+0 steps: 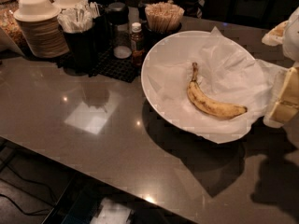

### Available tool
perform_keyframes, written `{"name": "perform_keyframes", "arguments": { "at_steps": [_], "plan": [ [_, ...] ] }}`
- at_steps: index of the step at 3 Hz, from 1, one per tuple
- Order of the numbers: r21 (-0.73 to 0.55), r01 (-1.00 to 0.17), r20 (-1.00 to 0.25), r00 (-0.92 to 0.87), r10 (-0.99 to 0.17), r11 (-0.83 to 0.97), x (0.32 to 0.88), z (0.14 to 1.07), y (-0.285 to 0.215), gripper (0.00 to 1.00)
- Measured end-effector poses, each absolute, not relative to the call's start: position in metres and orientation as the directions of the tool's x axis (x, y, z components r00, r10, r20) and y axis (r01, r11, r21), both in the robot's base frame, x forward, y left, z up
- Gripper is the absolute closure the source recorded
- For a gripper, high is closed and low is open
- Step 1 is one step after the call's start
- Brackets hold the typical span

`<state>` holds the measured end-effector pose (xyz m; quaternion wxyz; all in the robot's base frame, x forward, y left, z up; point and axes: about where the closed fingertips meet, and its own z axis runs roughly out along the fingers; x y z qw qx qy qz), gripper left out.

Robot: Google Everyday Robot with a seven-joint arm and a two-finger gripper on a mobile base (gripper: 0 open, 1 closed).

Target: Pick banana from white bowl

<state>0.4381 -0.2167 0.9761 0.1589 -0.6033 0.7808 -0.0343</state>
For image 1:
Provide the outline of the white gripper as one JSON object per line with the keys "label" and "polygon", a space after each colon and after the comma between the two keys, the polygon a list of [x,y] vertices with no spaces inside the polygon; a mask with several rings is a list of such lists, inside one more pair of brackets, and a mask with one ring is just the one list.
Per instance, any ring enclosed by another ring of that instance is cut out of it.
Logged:
{"label": "white gripper", "polygon": [[[283,21],[262,38],[267,46],[282,45],[283,54],[299,61],[299,7],[288,21]],[[280,128],[299,112],[299,67],[293,66],[276,76],[271,99],[263,117],[263,123]]]}

